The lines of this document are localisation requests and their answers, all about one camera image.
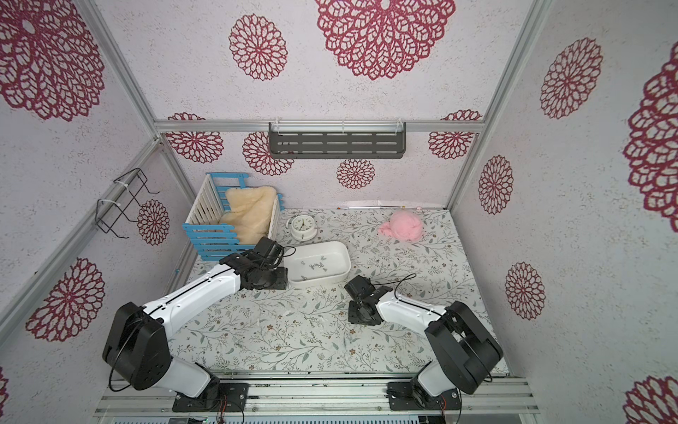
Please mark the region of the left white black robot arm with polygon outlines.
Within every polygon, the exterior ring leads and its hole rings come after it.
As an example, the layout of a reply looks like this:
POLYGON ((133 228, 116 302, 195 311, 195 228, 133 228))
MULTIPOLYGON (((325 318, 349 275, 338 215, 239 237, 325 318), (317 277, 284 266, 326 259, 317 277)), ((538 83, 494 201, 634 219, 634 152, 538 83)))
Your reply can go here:
POLYGON ((111 374, 134 390, 163 388, 191 399, 212 400, 218 378, 171 353, 169 341, 213 304, 243 290, 285 290, 288 270, 280 264, 231 254, 203 276, 143 306, 128 302, 114 316, 102 358, 111 374))

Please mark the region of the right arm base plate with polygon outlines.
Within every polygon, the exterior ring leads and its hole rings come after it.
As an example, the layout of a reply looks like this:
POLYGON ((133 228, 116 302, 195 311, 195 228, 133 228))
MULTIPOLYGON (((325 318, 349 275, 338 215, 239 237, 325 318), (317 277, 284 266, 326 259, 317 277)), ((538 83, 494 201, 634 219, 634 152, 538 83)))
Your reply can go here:
POLYGON ((458 411, 462 408, 459 390, 452 389, 433 397, 412 383, 390 382, 387 384, 386 397, 391 411, 424 411, 439 412, 458 411))

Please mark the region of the white plastic storage box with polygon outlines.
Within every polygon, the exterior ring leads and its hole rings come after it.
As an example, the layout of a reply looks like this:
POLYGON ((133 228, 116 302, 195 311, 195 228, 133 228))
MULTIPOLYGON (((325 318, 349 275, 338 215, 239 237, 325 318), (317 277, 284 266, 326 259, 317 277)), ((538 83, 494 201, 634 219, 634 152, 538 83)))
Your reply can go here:
POLYGON ((338 284, 352 269, 348 247, 340 241, 326 241, 297 247, 282 262, 288 270, 290 288, 338 284))

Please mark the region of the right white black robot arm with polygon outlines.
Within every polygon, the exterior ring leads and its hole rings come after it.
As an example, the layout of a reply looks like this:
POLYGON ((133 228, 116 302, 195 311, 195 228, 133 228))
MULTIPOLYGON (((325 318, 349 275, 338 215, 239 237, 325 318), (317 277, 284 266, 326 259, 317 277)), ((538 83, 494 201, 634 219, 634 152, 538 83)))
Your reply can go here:
POLYGON ((463 302, 434 306, 384 287, 350 296, 350 323, 395 323, 429 342, 434 359, 411 380, 411 393, 420 403, 449 390, 474 394, 503 359, 501 346, 463 302))

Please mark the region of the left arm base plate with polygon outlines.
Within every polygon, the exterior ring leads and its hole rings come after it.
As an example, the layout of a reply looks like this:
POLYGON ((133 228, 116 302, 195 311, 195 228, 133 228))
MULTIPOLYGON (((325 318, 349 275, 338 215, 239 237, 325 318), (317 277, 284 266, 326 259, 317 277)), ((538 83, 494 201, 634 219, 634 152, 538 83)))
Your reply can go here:
POLYGON ((174 413, 226 413, 245 411, 248 383, 210 384, 198 397, 177 394, 171 410, 174 413))

